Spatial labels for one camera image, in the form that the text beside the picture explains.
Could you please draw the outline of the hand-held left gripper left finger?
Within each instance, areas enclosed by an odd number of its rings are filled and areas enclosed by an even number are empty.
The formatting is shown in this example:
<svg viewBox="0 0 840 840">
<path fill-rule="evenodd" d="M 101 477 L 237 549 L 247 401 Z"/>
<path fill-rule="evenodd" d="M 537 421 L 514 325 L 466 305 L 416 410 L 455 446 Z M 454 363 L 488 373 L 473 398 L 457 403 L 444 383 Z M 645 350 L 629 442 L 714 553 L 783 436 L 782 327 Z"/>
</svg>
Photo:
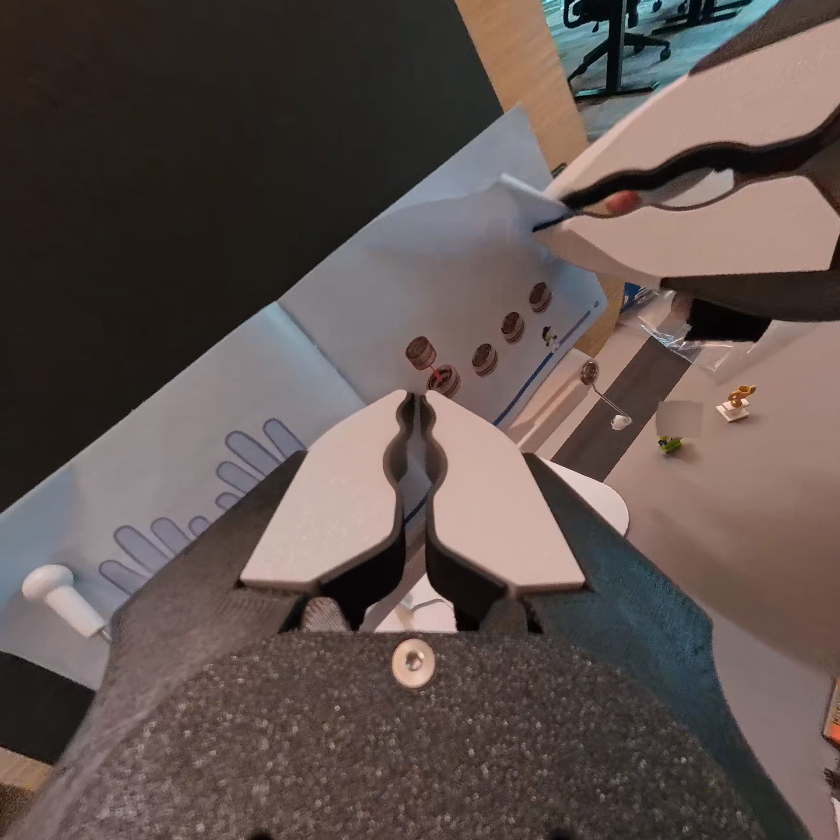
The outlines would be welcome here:
<svg viewBox="0 0 840 840">
<path fill-rule="evenodd" d="M 331 598 L 384 598 L 403 577 L 414 395 L 393 391 L 342 420 L 304 455 L 240 574 L 243 585 Z"/>
</svg>

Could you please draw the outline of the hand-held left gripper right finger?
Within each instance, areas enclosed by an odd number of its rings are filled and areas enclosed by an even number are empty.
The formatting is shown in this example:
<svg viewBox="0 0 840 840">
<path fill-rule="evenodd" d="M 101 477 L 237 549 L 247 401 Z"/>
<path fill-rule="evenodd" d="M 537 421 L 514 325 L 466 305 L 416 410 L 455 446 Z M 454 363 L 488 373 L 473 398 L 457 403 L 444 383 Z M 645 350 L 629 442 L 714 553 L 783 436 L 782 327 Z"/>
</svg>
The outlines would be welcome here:
<svg viewBox="0 0 840 840">
<path fill-rule="evenodd" d="M 510 595 L 575 591 L 585 575 L 524 454 L 437 392 L 421 402 L 427 545 Z"/>
</svg>

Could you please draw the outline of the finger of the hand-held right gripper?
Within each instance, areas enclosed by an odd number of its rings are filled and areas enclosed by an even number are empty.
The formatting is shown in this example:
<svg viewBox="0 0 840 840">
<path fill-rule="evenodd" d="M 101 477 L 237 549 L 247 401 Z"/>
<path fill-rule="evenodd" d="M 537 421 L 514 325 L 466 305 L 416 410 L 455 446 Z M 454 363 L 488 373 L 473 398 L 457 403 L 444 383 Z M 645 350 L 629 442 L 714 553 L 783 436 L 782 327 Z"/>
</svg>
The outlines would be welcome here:
<svg viewBox="0 0 840 840">
<path fill-rule="evenodd" d="M 583 213 L 535 238 L 596 275 L 633 283 L 827 270 L 839 216 L 806 176 L 749 182 L 696 206 L 645 205 L 614 216 Z"/>
<path fill-rule="evenodd" d="M 838 139 L 838 54 L 752 54 L 684 76 L 616 122 L 544 195 L 582 207 L 574 193 L 648 175 L 701 151 L 759 152 L 798 165 Z"/>
</svg>

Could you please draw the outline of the lego instruction booklet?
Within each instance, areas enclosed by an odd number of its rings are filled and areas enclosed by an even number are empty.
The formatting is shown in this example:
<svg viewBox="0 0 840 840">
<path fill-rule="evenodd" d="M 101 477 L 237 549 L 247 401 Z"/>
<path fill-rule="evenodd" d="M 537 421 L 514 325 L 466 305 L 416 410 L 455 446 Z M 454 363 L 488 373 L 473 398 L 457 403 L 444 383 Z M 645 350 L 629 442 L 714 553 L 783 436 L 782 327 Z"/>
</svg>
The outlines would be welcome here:
<svg viewBox="0 0 840 840">
<path fill-rule="evenodd" d="M 299 449 L 395 389 L 454 399 L 539 450 L 584 399 L 592 273 L 531 231 L 550 183 L 505 113 L 2 513 L 2 652 L 97 688 L 107 652 L 21 592 L 46 564 L 104 618 Z"/>
</svg>

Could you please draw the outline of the gold lego trophy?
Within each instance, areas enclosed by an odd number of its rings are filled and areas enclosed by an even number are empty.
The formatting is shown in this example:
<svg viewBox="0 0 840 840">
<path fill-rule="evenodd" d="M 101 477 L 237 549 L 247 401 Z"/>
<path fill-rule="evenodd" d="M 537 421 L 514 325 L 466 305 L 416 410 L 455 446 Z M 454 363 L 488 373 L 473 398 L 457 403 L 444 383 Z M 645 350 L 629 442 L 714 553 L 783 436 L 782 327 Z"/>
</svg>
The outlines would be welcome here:
<svg viewBox="0 0 840 840">
<path fill-rule="evenodd" d="M 716 406 L 717 413 L 728 423 L 736 423 L 749 416 L 749 399 L 756 392 L 756 385 L 741 385 L 730 392 L 728 399 Z"/>
</svg>

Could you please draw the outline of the clear plastic bag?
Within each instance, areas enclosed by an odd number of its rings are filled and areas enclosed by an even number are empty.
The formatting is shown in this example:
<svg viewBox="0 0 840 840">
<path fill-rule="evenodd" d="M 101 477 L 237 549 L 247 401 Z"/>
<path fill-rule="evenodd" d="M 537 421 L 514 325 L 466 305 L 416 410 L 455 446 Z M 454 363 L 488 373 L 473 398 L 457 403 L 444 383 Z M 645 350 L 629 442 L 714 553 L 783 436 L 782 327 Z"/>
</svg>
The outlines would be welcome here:
<svg viewBox="0 0 840 840">
<path fill-rule="evenodd" d="M 743 316 L 700 302 L 696 323 L 690 322 L 693 302 L 671 290 L 623 285 L 618 321 L 644 333 L 667 350 L 702 369 L 715 372 L 735 353 L 747 353 L 770 326 L 767 319 Z"/>
</svg>

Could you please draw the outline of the black office chair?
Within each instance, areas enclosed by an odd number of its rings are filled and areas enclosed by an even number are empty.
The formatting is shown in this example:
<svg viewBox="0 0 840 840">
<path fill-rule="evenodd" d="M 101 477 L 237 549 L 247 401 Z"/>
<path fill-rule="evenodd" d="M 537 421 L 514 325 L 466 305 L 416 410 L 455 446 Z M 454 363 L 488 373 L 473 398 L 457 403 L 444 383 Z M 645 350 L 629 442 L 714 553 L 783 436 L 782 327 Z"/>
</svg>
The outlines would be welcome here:
<svg viewBox="0 0 840 840">
<path fill-rule="evenodd" d="M 567 28 L 579 28 L 593 24 L 598 29 L 601 23 L 607 24 L 606 40 L 587 53 L 582 63 L 569 76 L 567 84 L 572 89 L 572 80 L 585 74 L 601 58 L 606 58 L 605 85 L 603 87 L 573 91 L 575 102 L 603 100 L 609 98 L 646 95 L 656 90 L 656 82 L 643 86 L 627 87 L 623 84 L 624 48 L 631 46 L 635 54 L 647 47 L 660 48 L 659 60 L 665 61 L 671 56 L 670 42 L 652 35 L 627 33 L 627 21 L 630 15 L 630 3 L 627 1 L 565 1 L 563 3 L 563 24 Z"/>
<path fill-rule="evenodd" d="M 751 1 L 687 1 L 679 4 L 677 15 L 667 17 L 665 25 L 651 35 L 671 35 L 691 28 L 722 23 L 738 16 Z"/>
</svg>

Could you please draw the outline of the book stand with black board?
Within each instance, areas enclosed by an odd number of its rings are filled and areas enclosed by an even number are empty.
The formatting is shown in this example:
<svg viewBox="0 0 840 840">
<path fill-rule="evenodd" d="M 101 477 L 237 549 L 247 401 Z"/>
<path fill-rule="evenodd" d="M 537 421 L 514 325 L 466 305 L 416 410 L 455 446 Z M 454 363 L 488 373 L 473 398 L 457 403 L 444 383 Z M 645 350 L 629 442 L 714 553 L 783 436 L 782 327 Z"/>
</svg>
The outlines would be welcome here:
<svg viewBox="0 0 840 840">
<path fill-rule="evenodd" d="M 457 2 L 504 109 L 520 103 L 550 168 L 586 147 L 557 48 L 537 2 Z M 43 786 L 91 703 L 87 687 L 2 651 L 2 826 Z"/>
</svg>

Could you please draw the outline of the black panel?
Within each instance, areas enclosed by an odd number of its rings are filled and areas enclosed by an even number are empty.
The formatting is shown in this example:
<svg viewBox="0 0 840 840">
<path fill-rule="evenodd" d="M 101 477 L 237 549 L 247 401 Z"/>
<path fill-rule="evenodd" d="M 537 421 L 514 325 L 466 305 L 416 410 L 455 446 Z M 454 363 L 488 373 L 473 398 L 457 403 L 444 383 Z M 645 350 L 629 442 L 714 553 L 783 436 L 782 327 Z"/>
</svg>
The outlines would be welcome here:
<svg viewBox="0 0 840 840">
<path fill-rule="evenodd" d="M 502 113 L 455 2 L 2 2 L 2 511 Z"/>
</svg>

